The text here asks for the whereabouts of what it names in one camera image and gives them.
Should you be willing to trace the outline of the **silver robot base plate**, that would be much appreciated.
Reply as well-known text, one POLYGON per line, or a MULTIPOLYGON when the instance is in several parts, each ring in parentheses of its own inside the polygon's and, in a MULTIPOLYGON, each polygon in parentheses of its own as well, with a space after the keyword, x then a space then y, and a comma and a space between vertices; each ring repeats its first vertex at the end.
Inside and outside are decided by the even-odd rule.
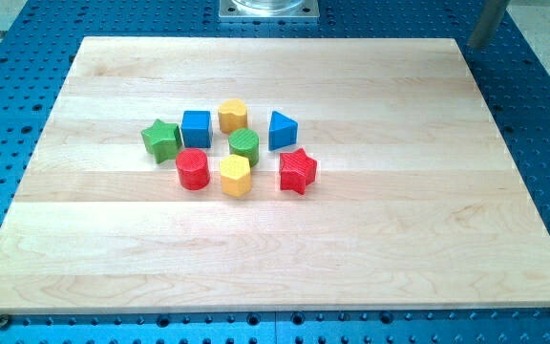
POLYGON ((220 0, 223 20, 318 19, 317 0, 220 0))

